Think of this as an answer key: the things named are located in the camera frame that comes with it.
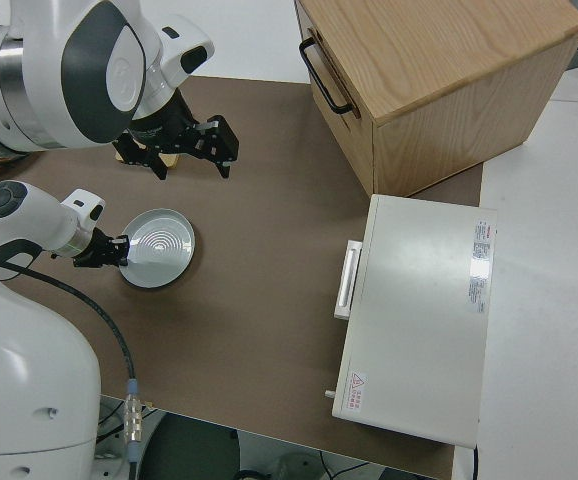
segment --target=white appliance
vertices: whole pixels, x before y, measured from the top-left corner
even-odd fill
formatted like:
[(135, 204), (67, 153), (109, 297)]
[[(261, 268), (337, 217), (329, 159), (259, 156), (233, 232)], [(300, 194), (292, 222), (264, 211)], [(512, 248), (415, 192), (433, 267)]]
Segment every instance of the white appliance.
[(493, 210), (372, 196), (336, 305), (334, 416), (475, 448), (495, 235)]

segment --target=wooden box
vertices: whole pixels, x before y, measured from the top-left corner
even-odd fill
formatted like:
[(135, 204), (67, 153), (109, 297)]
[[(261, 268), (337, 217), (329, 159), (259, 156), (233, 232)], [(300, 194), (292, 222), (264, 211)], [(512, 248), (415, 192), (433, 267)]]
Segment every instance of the wooden box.
[(523, 143), (578, 46), (568, 0), (296, 11), (314, 98), (368, 194), (408, 196)]

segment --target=brown table mat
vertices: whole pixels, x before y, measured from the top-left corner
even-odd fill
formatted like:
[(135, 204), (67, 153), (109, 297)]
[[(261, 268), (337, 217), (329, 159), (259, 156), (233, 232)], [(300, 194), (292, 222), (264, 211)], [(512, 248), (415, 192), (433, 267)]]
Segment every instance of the brown table mat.
[[(154, 291), (112, 267), (34, 265), (98, 301), (133, 352), (142, 399), (159, 408), (417, 473), (450, 478), (453, 447), (331, 416), (346, 323), (333, 308), (347, 239), (362, 240), (369, 199), (308, 85), (191, 78), (196, 118), (223, 114), (240, 156), (223, 180), (185, 157), (165, 182), (114, 160), (111, 147), (49, 152), (16, 172), (59, 199), (76, 188), (107, 201), (99, 227), (118, 235), (153, 208), (193, 224), (183, 276)], [(418, 196), (477, 204), (479, 168)], [(103, 323), (83, 304), (32, 280), (9, 282), (70, 319), (91, 342), (103, 393), (123, 397), (126, 372)]]

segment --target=warning triangle symbol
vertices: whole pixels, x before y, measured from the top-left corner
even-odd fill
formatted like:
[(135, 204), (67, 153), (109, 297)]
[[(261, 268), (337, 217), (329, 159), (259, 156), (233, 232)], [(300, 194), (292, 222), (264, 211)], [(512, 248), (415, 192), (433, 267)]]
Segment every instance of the warning triangle symbol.
[(351, 376), (351, 388), (358, 388), (360, 385), (364, 385), (365, 382), (357, 374), (352, 374)]

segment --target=cable connector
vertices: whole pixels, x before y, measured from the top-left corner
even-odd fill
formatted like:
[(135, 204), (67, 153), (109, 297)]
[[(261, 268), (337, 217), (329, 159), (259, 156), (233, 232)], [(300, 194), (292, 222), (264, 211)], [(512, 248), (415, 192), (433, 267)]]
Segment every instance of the cable connector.
[(138, 381), (130, 378), (127, 382), (127, 399), (125, 400), (125, 444), (127, 461), (140, 461), (138, 443), (142, 440), (142, 404), (138, 398)]

